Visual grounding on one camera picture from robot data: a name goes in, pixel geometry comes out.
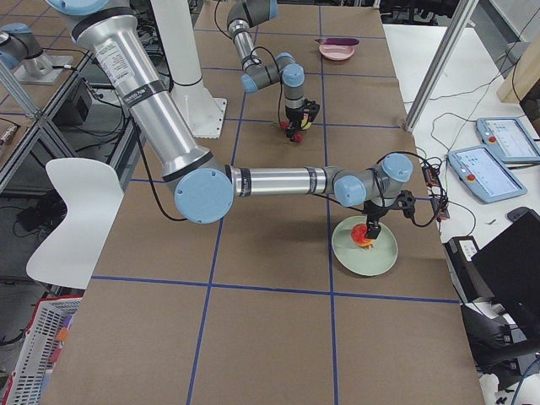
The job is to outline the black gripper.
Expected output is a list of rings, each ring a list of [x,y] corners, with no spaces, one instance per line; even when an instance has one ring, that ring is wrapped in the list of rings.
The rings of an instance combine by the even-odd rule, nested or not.
[[[287,122],[293,122],[295,125],[299,126],[299,131],[305,130],[306,120],[304,119],[304,107],[299,108],[290,108],[285,107],[285,115]],[[294,140],[294,128],[287,126],[285,128],[285,134],[289,141]]]
[[[394,202],[389,206],[379,206],[373,201],[364,202],[363,212],[367,217],[365,237],[369,240],[376,240],[380,234],[379,220],[384,217],[390,210],[397,208]]]

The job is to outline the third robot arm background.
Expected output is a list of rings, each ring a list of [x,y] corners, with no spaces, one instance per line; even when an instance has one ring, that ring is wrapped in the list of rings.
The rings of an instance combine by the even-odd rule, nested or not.
[[[23,23],[1,27],[1,61],[22,84],[52,85],[60,75],[53,68],[62,57],[49,56],[30,27]]]

